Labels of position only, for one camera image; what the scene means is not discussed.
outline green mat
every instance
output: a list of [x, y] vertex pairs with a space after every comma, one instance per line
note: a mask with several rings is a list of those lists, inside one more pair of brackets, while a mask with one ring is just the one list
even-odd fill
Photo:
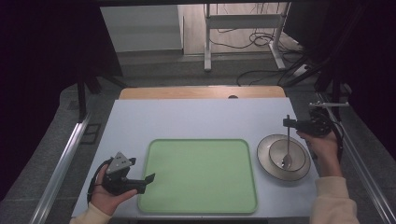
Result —
[[150, 143], [139, 195], [147, 213], [253, 213], [257, 197], [248, 144], [240, 139], [158, 139]]

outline white table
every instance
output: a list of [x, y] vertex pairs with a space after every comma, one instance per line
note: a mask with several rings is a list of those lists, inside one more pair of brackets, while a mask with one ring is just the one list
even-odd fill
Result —
[[[104, 161], [121, 151], [127, 158], [136, 157], [128, 178], [143, 178], [149, 143], [159, 138], [242, 138], [250, 148], [256, 183], [258, 208], [249, 215], [161, 215], [145, 214], [137, 207], [137, 197], [121, 204], [114, 217], [135, 219], [197, 218], [266, 218], [307, 217], [316, 197], [318, 172], [311, 165], [307, 176], [295, 182], [276, 179], [261, 167], [257, 145], [267, 135], [287, 134], [282, 120], [295, 119], [289, 98], [255, 99], [161, 99], [118, 100], [107, 126], [91, 170], [79, 195], [73, 217], [87, 208], [86, 192], [94, 171]], [[304, 140], [291, 132], [304, 146]]]

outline round plate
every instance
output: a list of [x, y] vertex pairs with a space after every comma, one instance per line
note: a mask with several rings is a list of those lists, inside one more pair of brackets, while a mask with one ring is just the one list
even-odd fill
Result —
[[284, 134], [272, 134], [268, 135], [265, 138], [263, 138], [259, 145], [257, 146], [257, 157], [259, 159], [260, 164], [262, 165], [262, 168], [264, 168], [265, 171], [267, 171], [270, 175], [282, 179], [282, 180], [288, 180], [288, 181], [294, 181], [294, 180], [299, 180], [306, 176], [308, 174], [309, 168], [311, 167], [311, 160], [309, 158], [308, 152], [304, 149], [303, 145], [301, 145], [300, 142], [298, 142], [294, 138], [290, 138], [290, 141], [293, 143], [297, 144], [304, 152], [305, 154], [305, 163], [304, 166], [296, 171], [287, 171], [283, 170], [279, 167], [277, 167], [270, 158], [270, 147], [271, 145], [282, 139], [288, 139], [288, 137]]

